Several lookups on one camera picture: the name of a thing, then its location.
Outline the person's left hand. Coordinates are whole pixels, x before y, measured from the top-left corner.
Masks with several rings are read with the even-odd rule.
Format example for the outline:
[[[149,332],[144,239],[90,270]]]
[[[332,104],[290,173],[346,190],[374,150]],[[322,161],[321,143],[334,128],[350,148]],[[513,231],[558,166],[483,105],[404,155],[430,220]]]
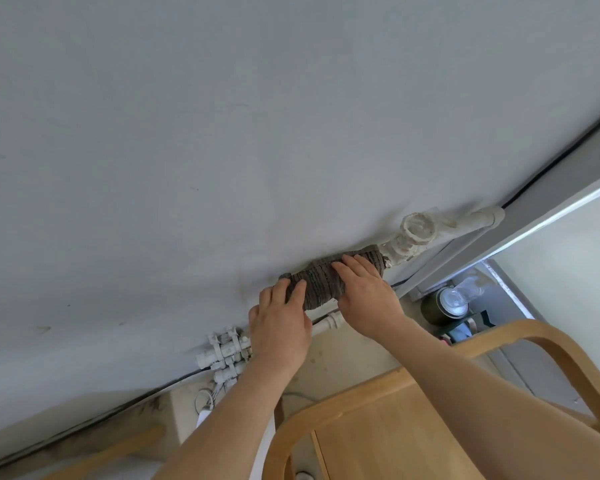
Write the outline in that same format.
[[[312,339],[312,322],[301,317],[258,318],[258,305],[249,311],[251,361],[268,378],[288,383],[304,363]]]

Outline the person's right hand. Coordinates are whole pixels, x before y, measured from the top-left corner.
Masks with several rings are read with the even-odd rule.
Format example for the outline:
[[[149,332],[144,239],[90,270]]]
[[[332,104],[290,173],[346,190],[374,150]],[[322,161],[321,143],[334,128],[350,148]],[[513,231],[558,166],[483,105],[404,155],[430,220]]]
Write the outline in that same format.
[[[338,300],[345,321],[365,337],[387,344],[406,323],[399,298],[367,259],[343,255],[341,262],[350,268],[336,265],[346,282],[346,293]]]

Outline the grey-brown striped cloth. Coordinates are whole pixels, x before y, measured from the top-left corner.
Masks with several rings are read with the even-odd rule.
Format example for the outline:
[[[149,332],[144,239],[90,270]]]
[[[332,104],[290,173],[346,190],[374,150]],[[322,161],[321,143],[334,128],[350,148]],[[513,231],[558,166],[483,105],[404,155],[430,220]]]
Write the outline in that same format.
[[[343,255],[359,255],[369,261],[377,272],[382,276],[390,263],[388,257],[382,254],[376,244],[366,246],[359,250],[345,251],[328,257],[312,260],[308,265],[295,273],[285,273],[279,276],[279,279],[288,279],[290,284],[286,291],[286,297],[289,298],[293,293],[296,284],[304,280],[306,290],[304,295],[303,310],[305,312],[314,310],[325,305],[332,299],[338,300],[345,292],[345,284],[333,268],[333,262],[340,262]]]

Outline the person's right forearm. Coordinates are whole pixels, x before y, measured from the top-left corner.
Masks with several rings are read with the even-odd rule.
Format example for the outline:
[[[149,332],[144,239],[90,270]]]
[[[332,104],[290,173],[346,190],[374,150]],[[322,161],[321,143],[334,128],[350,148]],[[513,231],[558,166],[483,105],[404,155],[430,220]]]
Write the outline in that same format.
[[[600,434],[442,344],[403,315],[374,339],[412,375],[487,480],[600,480]]]

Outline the person's left forearm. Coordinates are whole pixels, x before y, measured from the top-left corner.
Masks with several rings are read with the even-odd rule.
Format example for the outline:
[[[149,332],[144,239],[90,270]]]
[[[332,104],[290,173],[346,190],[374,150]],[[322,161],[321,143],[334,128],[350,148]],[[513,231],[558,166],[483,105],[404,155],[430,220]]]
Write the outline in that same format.
[[[249,480],[274,409],[302,362],[252,360],[152,480]]]

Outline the thin white pipe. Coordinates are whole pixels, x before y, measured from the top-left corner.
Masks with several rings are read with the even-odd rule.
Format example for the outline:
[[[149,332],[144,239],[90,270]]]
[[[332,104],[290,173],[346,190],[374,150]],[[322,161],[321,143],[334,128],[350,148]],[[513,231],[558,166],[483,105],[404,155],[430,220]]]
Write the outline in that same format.
[[[339,310],[334,310],[312,324],[312,337],[325,331],[337,330],[341,328],[344,323],[345,320],[341,312]]]

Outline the white pipe fittings cluster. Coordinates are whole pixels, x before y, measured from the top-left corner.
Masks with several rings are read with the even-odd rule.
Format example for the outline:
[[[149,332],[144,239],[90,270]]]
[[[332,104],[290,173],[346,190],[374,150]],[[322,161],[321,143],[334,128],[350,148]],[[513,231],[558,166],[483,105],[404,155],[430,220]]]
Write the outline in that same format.
[[[214,390],[219,392],[237,382],[251,359],[252,349],[249,334],[240,328],[227,328],[222,333],[207,337],[208,348],[197,354],[200,371],[212,371]]]

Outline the white pipe with valve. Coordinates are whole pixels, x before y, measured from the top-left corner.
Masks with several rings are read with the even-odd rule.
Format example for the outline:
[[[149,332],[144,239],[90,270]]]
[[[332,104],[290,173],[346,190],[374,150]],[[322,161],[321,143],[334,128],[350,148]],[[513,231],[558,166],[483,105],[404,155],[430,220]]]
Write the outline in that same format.
[[[432,209],[403,218],[398,233],[379,245],[386,267],[408,262],[425,251],[463,237],[469,233],[497,227],[505,218],[501,207],[484,207],[455,217]]]

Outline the dark round tin clear lid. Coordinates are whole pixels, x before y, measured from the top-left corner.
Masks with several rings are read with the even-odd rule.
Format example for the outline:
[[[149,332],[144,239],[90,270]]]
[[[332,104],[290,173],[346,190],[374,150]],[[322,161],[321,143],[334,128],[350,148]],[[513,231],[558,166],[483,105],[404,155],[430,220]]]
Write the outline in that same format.
[[[444,286],[424,297],[420,311],[433,326],[451,325],[471,316],[471,302],[481,297],[485,289],[477,276],[469,276],[457,285]]]

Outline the light wooden chair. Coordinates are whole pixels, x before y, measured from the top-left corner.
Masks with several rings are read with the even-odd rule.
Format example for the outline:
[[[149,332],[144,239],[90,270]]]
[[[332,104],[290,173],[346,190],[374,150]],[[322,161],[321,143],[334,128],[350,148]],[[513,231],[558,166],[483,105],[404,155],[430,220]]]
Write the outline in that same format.
[[[518,340],[542,347],[592,416],[562,408],[600,432],[600,371],[564,332],[515,321],[454,348],[474,358]],[[291,480],[294,445],[311,435],[324,480],[484,480],[411,375],[394,369],[298,411],[275,433],[262,480]]]

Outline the white door frame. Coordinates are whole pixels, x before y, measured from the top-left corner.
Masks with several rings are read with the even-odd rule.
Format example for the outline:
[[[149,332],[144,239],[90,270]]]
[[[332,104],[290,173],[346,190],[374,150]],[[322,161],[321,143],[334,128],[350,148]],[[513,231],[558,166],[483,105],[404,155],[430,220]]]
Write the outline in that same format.
[[[451,242],[400,287],[398,296],[422,298],[456,274],[600,197],[600,171],[563,171],[546,178],[548,182],[538,182],[508,206],[497,227]]]

